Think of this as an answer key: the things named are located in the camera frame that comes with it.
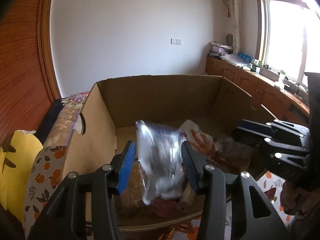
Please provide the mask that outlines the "person's hand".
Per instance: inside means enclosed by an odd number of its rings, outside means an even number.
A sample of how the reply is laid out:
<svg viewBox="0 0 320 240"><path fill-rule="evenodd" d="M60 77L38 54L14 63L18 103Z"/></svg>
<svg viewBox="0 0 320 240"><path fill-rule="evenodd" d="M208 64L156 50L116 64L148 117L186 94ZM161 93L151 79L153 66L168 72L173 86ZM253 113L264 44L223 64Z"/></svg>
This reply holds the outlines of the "person's hand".
<svg viewBox="0 0 320 240"><path fill-rule="evenodd" d="M280 204L287 215L298 211L309 213L319 203L319 189L309 192L285 181L280 194Z"/></svg>

